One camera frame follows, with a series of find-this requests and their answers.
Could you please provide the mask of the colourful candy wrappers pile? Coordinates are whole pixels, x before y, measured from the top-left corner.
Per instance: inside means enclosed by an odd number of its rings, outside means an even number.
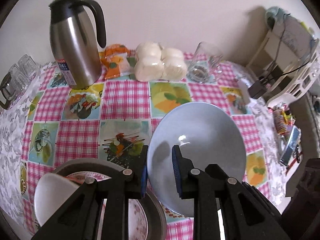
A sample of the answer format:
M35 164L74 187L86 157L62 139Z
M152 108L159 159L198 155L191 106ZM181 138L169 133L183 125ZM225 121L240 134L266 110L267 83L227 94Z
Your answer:
M288 171L295 163L301 162L302 150L300 146L302 132L296 126L296 117L285 103L268 107L273 116L274 126L279 138L279 162Z

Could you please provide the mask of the dark-rimmed glass cup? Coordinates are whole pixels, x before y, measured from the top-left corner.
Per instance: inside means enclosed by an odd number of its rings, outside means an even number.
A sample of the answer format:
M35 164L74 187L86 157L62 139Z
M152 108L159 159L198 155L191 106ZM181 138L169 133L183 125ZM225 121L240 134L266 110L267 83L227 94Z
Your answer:
M17 91L12 81L12 75L8 72L1 82L1 93L4 96L6 102L0 102L1 107L7 110L11 103L17 98Z

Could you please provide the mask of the black power adapter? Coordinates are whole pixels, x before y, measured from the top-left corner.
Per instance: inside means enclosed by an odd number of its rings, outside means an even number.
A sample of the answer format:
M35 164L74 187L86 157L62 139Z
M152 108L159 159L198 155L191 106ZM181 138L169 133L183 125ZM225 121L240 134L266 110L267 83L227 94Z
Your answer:
M267 80L265 78L255 81L255 83L248 88L249 96L253 99L259 99L267 92L266 84Z

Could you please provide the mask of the pale blue bowl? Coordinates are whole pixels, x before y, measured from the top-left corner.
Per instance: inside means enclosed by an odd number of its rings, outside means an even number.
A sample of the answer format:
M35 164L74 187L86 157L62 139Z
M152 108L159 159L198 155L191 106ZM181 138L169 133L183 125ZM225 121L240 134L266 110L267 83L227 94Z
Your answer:
M246 150L233 119L219 107L190 102L170 111L156 127L147 153L147 171L157 199L169 210L193 217L191 199L182 200L176 190L172 147L178 145L183 157L204 170L218 164L224 172L242 181Z

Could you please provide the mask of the orange snack packet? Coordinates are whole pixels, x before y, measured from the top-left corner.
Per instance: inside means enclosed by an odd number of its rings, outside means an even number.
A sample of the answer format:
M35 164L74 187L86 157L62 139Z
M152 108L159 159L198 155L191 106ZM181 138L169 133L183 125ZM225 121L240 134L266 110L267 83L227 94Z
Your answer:
M135 51L123 44L112 44L99 52L100 62L105 68L103 79L115 79L134 74Z

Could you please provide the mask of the clear faceted glass cup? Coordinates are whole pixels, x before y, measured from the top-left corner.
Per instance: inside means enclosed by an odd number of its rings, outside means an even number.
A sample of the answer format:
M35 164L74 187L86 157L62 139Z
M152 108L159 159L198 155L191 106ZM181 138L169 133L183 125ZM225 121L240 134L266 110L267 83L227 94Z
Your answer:
M18 87L27 87L40 73L40 67L33 58L27 54L23 55L17 64L13 64L9 73L13 83Z

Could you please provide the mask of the white floral plate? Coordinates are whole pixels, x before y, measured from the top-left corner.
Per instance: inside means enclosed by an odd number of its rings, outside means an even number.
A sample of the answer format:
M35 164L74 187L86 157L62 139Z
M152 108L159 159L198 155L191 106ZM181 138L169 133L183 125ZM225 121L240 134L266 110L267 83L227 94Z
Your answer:
M87 177L92 177L97 181L110 179L109 176L91 171L74 172L66 176L74 183L82 184ZM146 239L148 236L148 221L145 211L138 200L129 199L129 239Z

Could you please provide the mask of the stainless steel thermos jug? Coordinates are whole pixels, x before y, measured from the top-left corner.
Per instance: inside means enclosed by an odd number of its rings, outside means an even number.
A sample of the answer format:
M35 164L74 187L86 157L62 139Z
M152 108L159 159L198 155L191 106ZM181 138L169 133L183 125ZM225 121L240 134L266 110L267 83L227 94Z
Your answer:
M85 89L102 72L98 48L107 35L100 4L94 0L54 0L50 8L50 46L72 89Z

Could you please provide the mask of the clear glass pitcher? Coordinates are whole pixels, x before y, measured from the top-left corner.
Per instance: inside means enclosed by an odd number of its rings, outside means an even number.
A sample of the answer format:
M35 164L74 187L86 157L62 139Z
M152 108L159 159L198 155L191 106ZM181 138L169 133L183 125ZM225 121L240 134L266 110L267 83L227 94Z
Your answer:
M223 54L214 44L200 42L188 66L187 78L198 83L215 83L222 76Z

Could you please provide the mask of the grey floral fleece cloth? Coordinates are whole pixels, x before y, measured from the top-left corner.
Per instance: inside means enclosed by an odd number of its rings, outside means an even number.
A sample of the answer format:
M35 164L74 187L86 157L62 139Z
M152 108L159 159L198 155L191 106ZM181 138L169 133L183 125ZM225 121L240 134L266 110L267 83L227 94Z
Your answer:
M54 71L56 62L40 67L40 74L8 110L1 112L1 211L16 224L27 230L23 197L20 189L22 142L31 101L40 86Z

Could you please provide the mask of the pink checkered plastic tablecloth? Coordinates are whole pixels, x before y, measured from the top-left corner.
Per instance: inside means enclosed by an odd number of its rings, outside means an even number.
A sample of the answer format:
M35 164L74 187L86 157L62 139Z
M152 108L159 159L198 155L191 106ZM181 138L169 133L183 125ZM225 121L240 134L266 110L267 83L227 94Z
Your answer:
M79 158L127 167L150 141L163 116L191 101L211 103L232 117L246 148L245 180L270 198L262 138L238 85L242 67L225 61L221 68L221 79L205 85L187 79L141 83L130 75L113 80L100 77L89 88L73 90L57 65L46 67L22 134L21 193L27 230L35 233L39 226L34 192L44 174Z

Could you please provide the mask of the white plastic rack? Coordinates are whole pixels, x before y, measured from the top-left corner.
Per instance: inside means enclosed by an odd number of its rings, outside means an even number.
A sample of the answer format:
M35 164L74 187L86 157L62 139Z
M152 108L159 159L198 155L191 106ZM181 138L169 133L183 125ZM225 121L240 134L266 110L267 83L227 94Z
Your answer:
M319 38L280 7L268 8L265 22L268 32L247 67L267 80L268 107L290 105L319 78Z

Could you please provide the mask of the wrapped white buns pack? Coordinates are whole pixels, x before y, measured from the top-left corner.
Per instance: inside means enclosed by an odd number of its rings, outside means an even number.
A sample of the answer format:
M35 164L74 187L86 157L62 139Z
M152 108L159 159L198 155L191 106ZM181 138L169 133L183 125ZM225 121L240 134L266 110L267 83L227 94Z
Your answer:
M140 43L136 48L135 59L135 77L140 82L180 81L185 78L188 70L181 50L163 47L156 42Z

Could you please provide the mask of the white bowl red rim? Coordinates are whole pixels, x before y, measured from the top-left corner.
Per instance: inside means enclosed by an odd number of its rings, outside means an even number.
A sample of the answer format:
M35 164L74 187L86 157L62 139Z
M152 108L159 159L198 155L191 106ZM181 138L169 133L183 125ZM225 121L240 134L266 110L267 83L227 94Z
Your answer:
M34 194L35 216L40 226L79 188L74 182L54 173L43 175Z

